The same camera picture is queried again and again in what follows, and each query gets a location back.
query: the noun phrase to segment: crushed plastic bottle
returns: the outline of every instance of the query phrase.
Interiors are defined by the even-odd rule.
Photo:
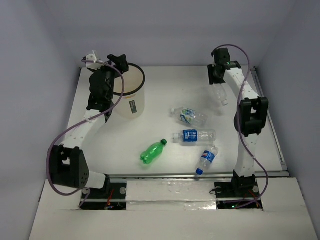
[[[213,143],[216,140],[216,131],[213,129],[201,130],[188,129],[183,130],[180,133],[173,134],[173,141],[176,143],[178,141],[183,143],[192,142],[208,142]]]
[[[164,150],[167,140],[162,139],[159,142],[152,144],[146,151],[141,153],[140,159],[144,164],[150,164],[152,161],[158,157]]]
[[[208,120],[207,115],[186,107],[172,108],[171,113],[176,119],[196,127],[203,127]]]
[[[227,93],[225,88],[222,86],[222,84],[213,84],[211,86],[212,86],[213,94],[219,99],[222,106],[227,105],[228,104]]]
[[[218,152],[219,149],[215,145],[213,145],[211,149],[205,150],[196,166],[195,173],[200,176],[204,171],[208,170]]]

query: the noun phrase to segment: white table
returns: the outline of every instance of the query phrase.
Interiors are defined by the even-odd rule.
[[[262,189],[266,181],[257,182]],[[80,210],[80,192],[63,197],[47,181],[30,240],[317,240],[295,178],[270,179],[261,198],[264,211],[215,210],[213,186],[212,180],[129,181],[126,199],[134,204],[107,211]],[[209,201],[213,208],[186,207]]]
[[[229,104],[218,108],[210,89],[206,66],[143,67],[145,72],[145,110],[134,120],[115,111],[109,121],[85,149],[89,169],[112,176],[154,176],[193,174],[204,146],[172,143],[172,134],[190,129],[170,117],[170,109],[187,107],[209,116],[207,127],[215,129],[219,154],[208,173],[232,173],[238,156],[238,135],[234,127],[236,97],[224,84]],[[89,77],[83,68],[74,98],[68,126],[82,120],[88,104]],[[252,75],[248,82],[256,89]],[[140,154],[151,144],[167,139],[162,155],[150,165],[143,165]],[[269,121],[260,135],[256,157],[268,172],[280,172],[279,149]],[[262,172],[255,166],[256,172]]]

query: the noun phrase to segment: white wall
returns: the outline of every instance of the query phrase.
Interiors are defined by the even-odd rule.
[[[46,153],[67,125],[75,94],[79,70],[50,19],[41,1],[0,1],[2,240],[29,239]]]
[[[259,65],[285,161],[320,237],[320,1],[298,0]]]
[[[218,45],[258,65],[295,0],[45,0],[75,59],[127,54],[141,66],[207,65]],[[245,63],[239,51],[232,57]]]

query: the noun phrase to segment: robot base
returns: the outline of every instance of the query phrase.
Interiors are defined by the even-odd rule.
[[[90,189],[91,193],[81,206],[82,210],[126,210],[127,183],[110,182],[109,176],[107,176],[107,179],[107,184],[105,184],[107,188]],[[85,197],[86,195],[82,192],[81,201]]]
[[[260,195],[255,175],[239,177],[235,171],[230,182],[215,182],[214,190],[217,199],[245,199],[252,198],[252,194]]]

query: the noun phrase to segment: cable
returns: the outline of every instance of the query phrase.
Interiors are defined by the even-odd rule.
[[[90,193],[91,193],[91,189],[89,187],[85,187],[84,189],[88,190],[88,192],[85,194],[85,198],[83,199],[83,201],[79,204],[79,208],[81,208],[81,206],[85,203],[85,201],[88,199]]]
[[[47,155],[46,155],[46,164],[45,164],[45,166],[46,166],[46,177],[48,178],[48,182],[49,182],[51,188],[52,188],[57,194],[59,194],[59,195],[61,195],[61,196],[65,196],[65,197],[71,196],[71,195],[77,193],[78,191],[80,191],[80,190],[82,190],[82,189],[77,189],[77,190],[75,190],[75,191],[73,191],[73,192],[70,192],[70,193],[64,193],[64,192],[59,191],[59,190],[55,187],[55,185],[54,185],[54,183],[53,183],[53,181],[52,181],[52,179],[51,179],[50,170],[49,170],[49,167],[50,167],[50,154],[51,154],[51,152],[52,152],[52,149],[53,149],[54,145],[56,144],[56,142],[57,142],[61,137],[63,137],[66,133],[70,132],[72,129],[75,129],[75,128],[79,127],[80,125],[87,123],[87,121],[91,121],[91,120],[93,120],[93,119],[96,119],[96,118],[104,115],[104,114],[107,114],[107,113],[111,112],[112,109],[114,109],[114,108],[118,105],[118,103],[120,102],[120,100],[122,99],[122,97],[123,97],[123,95],[124,95],[124,93],[125,93],[125,79],[124,79],[124,76],[123,76],[123,75],[121,74],[121,72],[120,72],[118,69],[116,69],[114,66],[111,66],[111,65],[109,65],[109,64],[107,64],[107,63],[105,63],[105,62],[103,62],[103,61],[90,61],[90,60],[87,61],[87,60],[82,60],[82,62],[83,62],[83,63],[97,63],[97,64],[101,64],[101,65],[104,65],[104,66],[106,66],[106,67],[108,67],[108,68],[111,68],[111,69],[113,69],[114,71],[116,71],[116,72],[120,75],[121,80],[122,80],[122,91],[121,91],[121,94],[120,94],[120,97],[119,97],[118,101],[116,101],[116,103],[115,103],[113,106],[111,106],[108,110],[105,110],[105,111],[103,111],[103,112],[101,112],[101,113],[99,113],[99,114],[97,114],[97,115],[95,115],[95,116],[92,116],[92,117],[90,117],[90,118],[88,118],[88,119],[85,119],[85,120],[83,120],[83,121],[80,121],[80,122],[78,122],[77,124],[69,127],[67,130],[65,130],[65,131],[63,131],[62,133],[60,133],[60,134],[53,140],[53,142],[51,143],[51,145],[50,145],[50,147],[49,147],[49,149],[48,149]],[[89,194],[90,194],[90,192],[86,195],[86,197],[84,198],[84,200],[82,201],[82,203],[79,205],[80,207],[81,207],[82,204],[85,202],[85,200],[89,197]]]
[[[241,201],[239,201],[238,205],[239,205],[240,203],[242,203],[243,201],[245,201],[246,198],[247,198],[247,194],[244,194],[244,198],[243,198]]]
[[[212,192],[215,192],[216,190],[215,189],[212,189],[209,193],[211,194],[211,195],[216,195],[215,193],[212,193]]]
[[[239,46],[237,45],[233,45],[233,44],[223,44],[223,45],[220,45],[220,46],[217,46],[213,51],[215,51],[216,49],[219,49],[221,47],[226,47],[226,46],[230,46],[230,47],[234,47],[236,49],[239,49],[241,52],[243,52],[243,54],[246,56],[246,59],[247,59],[247,62],[248,62],[248,71],[246,72],[246,75],[244,77],[244,80],[243,80],[243,83],[241,85],[241,88],[240,88],[240,91],[239,91],[239,95],[238,95],[238,98],[237,98],[237,103],[236,103],[236,125],[237,125],[237,128],[240,130],[241,129],[241,126],[240,126],[240,102],[242,100],[242,92],[244,90],[244,87],[245,87],[245,83],[246,81],[248,80],[248,77],[249,77],[249,74],[250,74],[250,66],[251,66],[251,63],[250,63],[250,59],[249,59],[249,56],[248,54]],[[265,173],[265,179],[266,179],[266,183],[265,183],[265,186],[264,186],[264,189],[263,191],[260,193],[259,196],[257,196],[254,200],[251,200],[241,206],[237,206],[235,209],[240,209],[240,208],[243,208],[245,206],[248,206],[254,202],[257,202],[257,200],[259,198],[262,197],[263,194],[265,194],[266,190],[267,190],[267,187],[268,187],[268,184],[269,184],[269,175],[268,175],[268,172],[267,170],[264,168],[264,166],[261,165],[261,163],[257,160],[257,158],[255,157],[255,155],[250,151],[250,149],[247,147],[246,143],[245,143],[245,140],[244,140],[244,137],[243,135],[241,134],[241,132],[239,131],[238,132],[239,134],[239,138],[241,140],[241,143],[244,147],[244,149],[247,151],[247,153],[253,158],[253,160],[260,166],[260,168],[262,168],[262,170],[264,171]],[[237,203],[239,202],[239,200],[235,200],[235,201],[227,201],[228,203]]]
[[[256,195],[255,195],[251,190],[249,190],[249,193],[250,193],[254,198],[256,198]],[[257,207],[260,207],[260,208],[262,209],[262,206],[260,205],[260,203],[259,203],[258,201],[256,201],[255,204],[256,204]]]

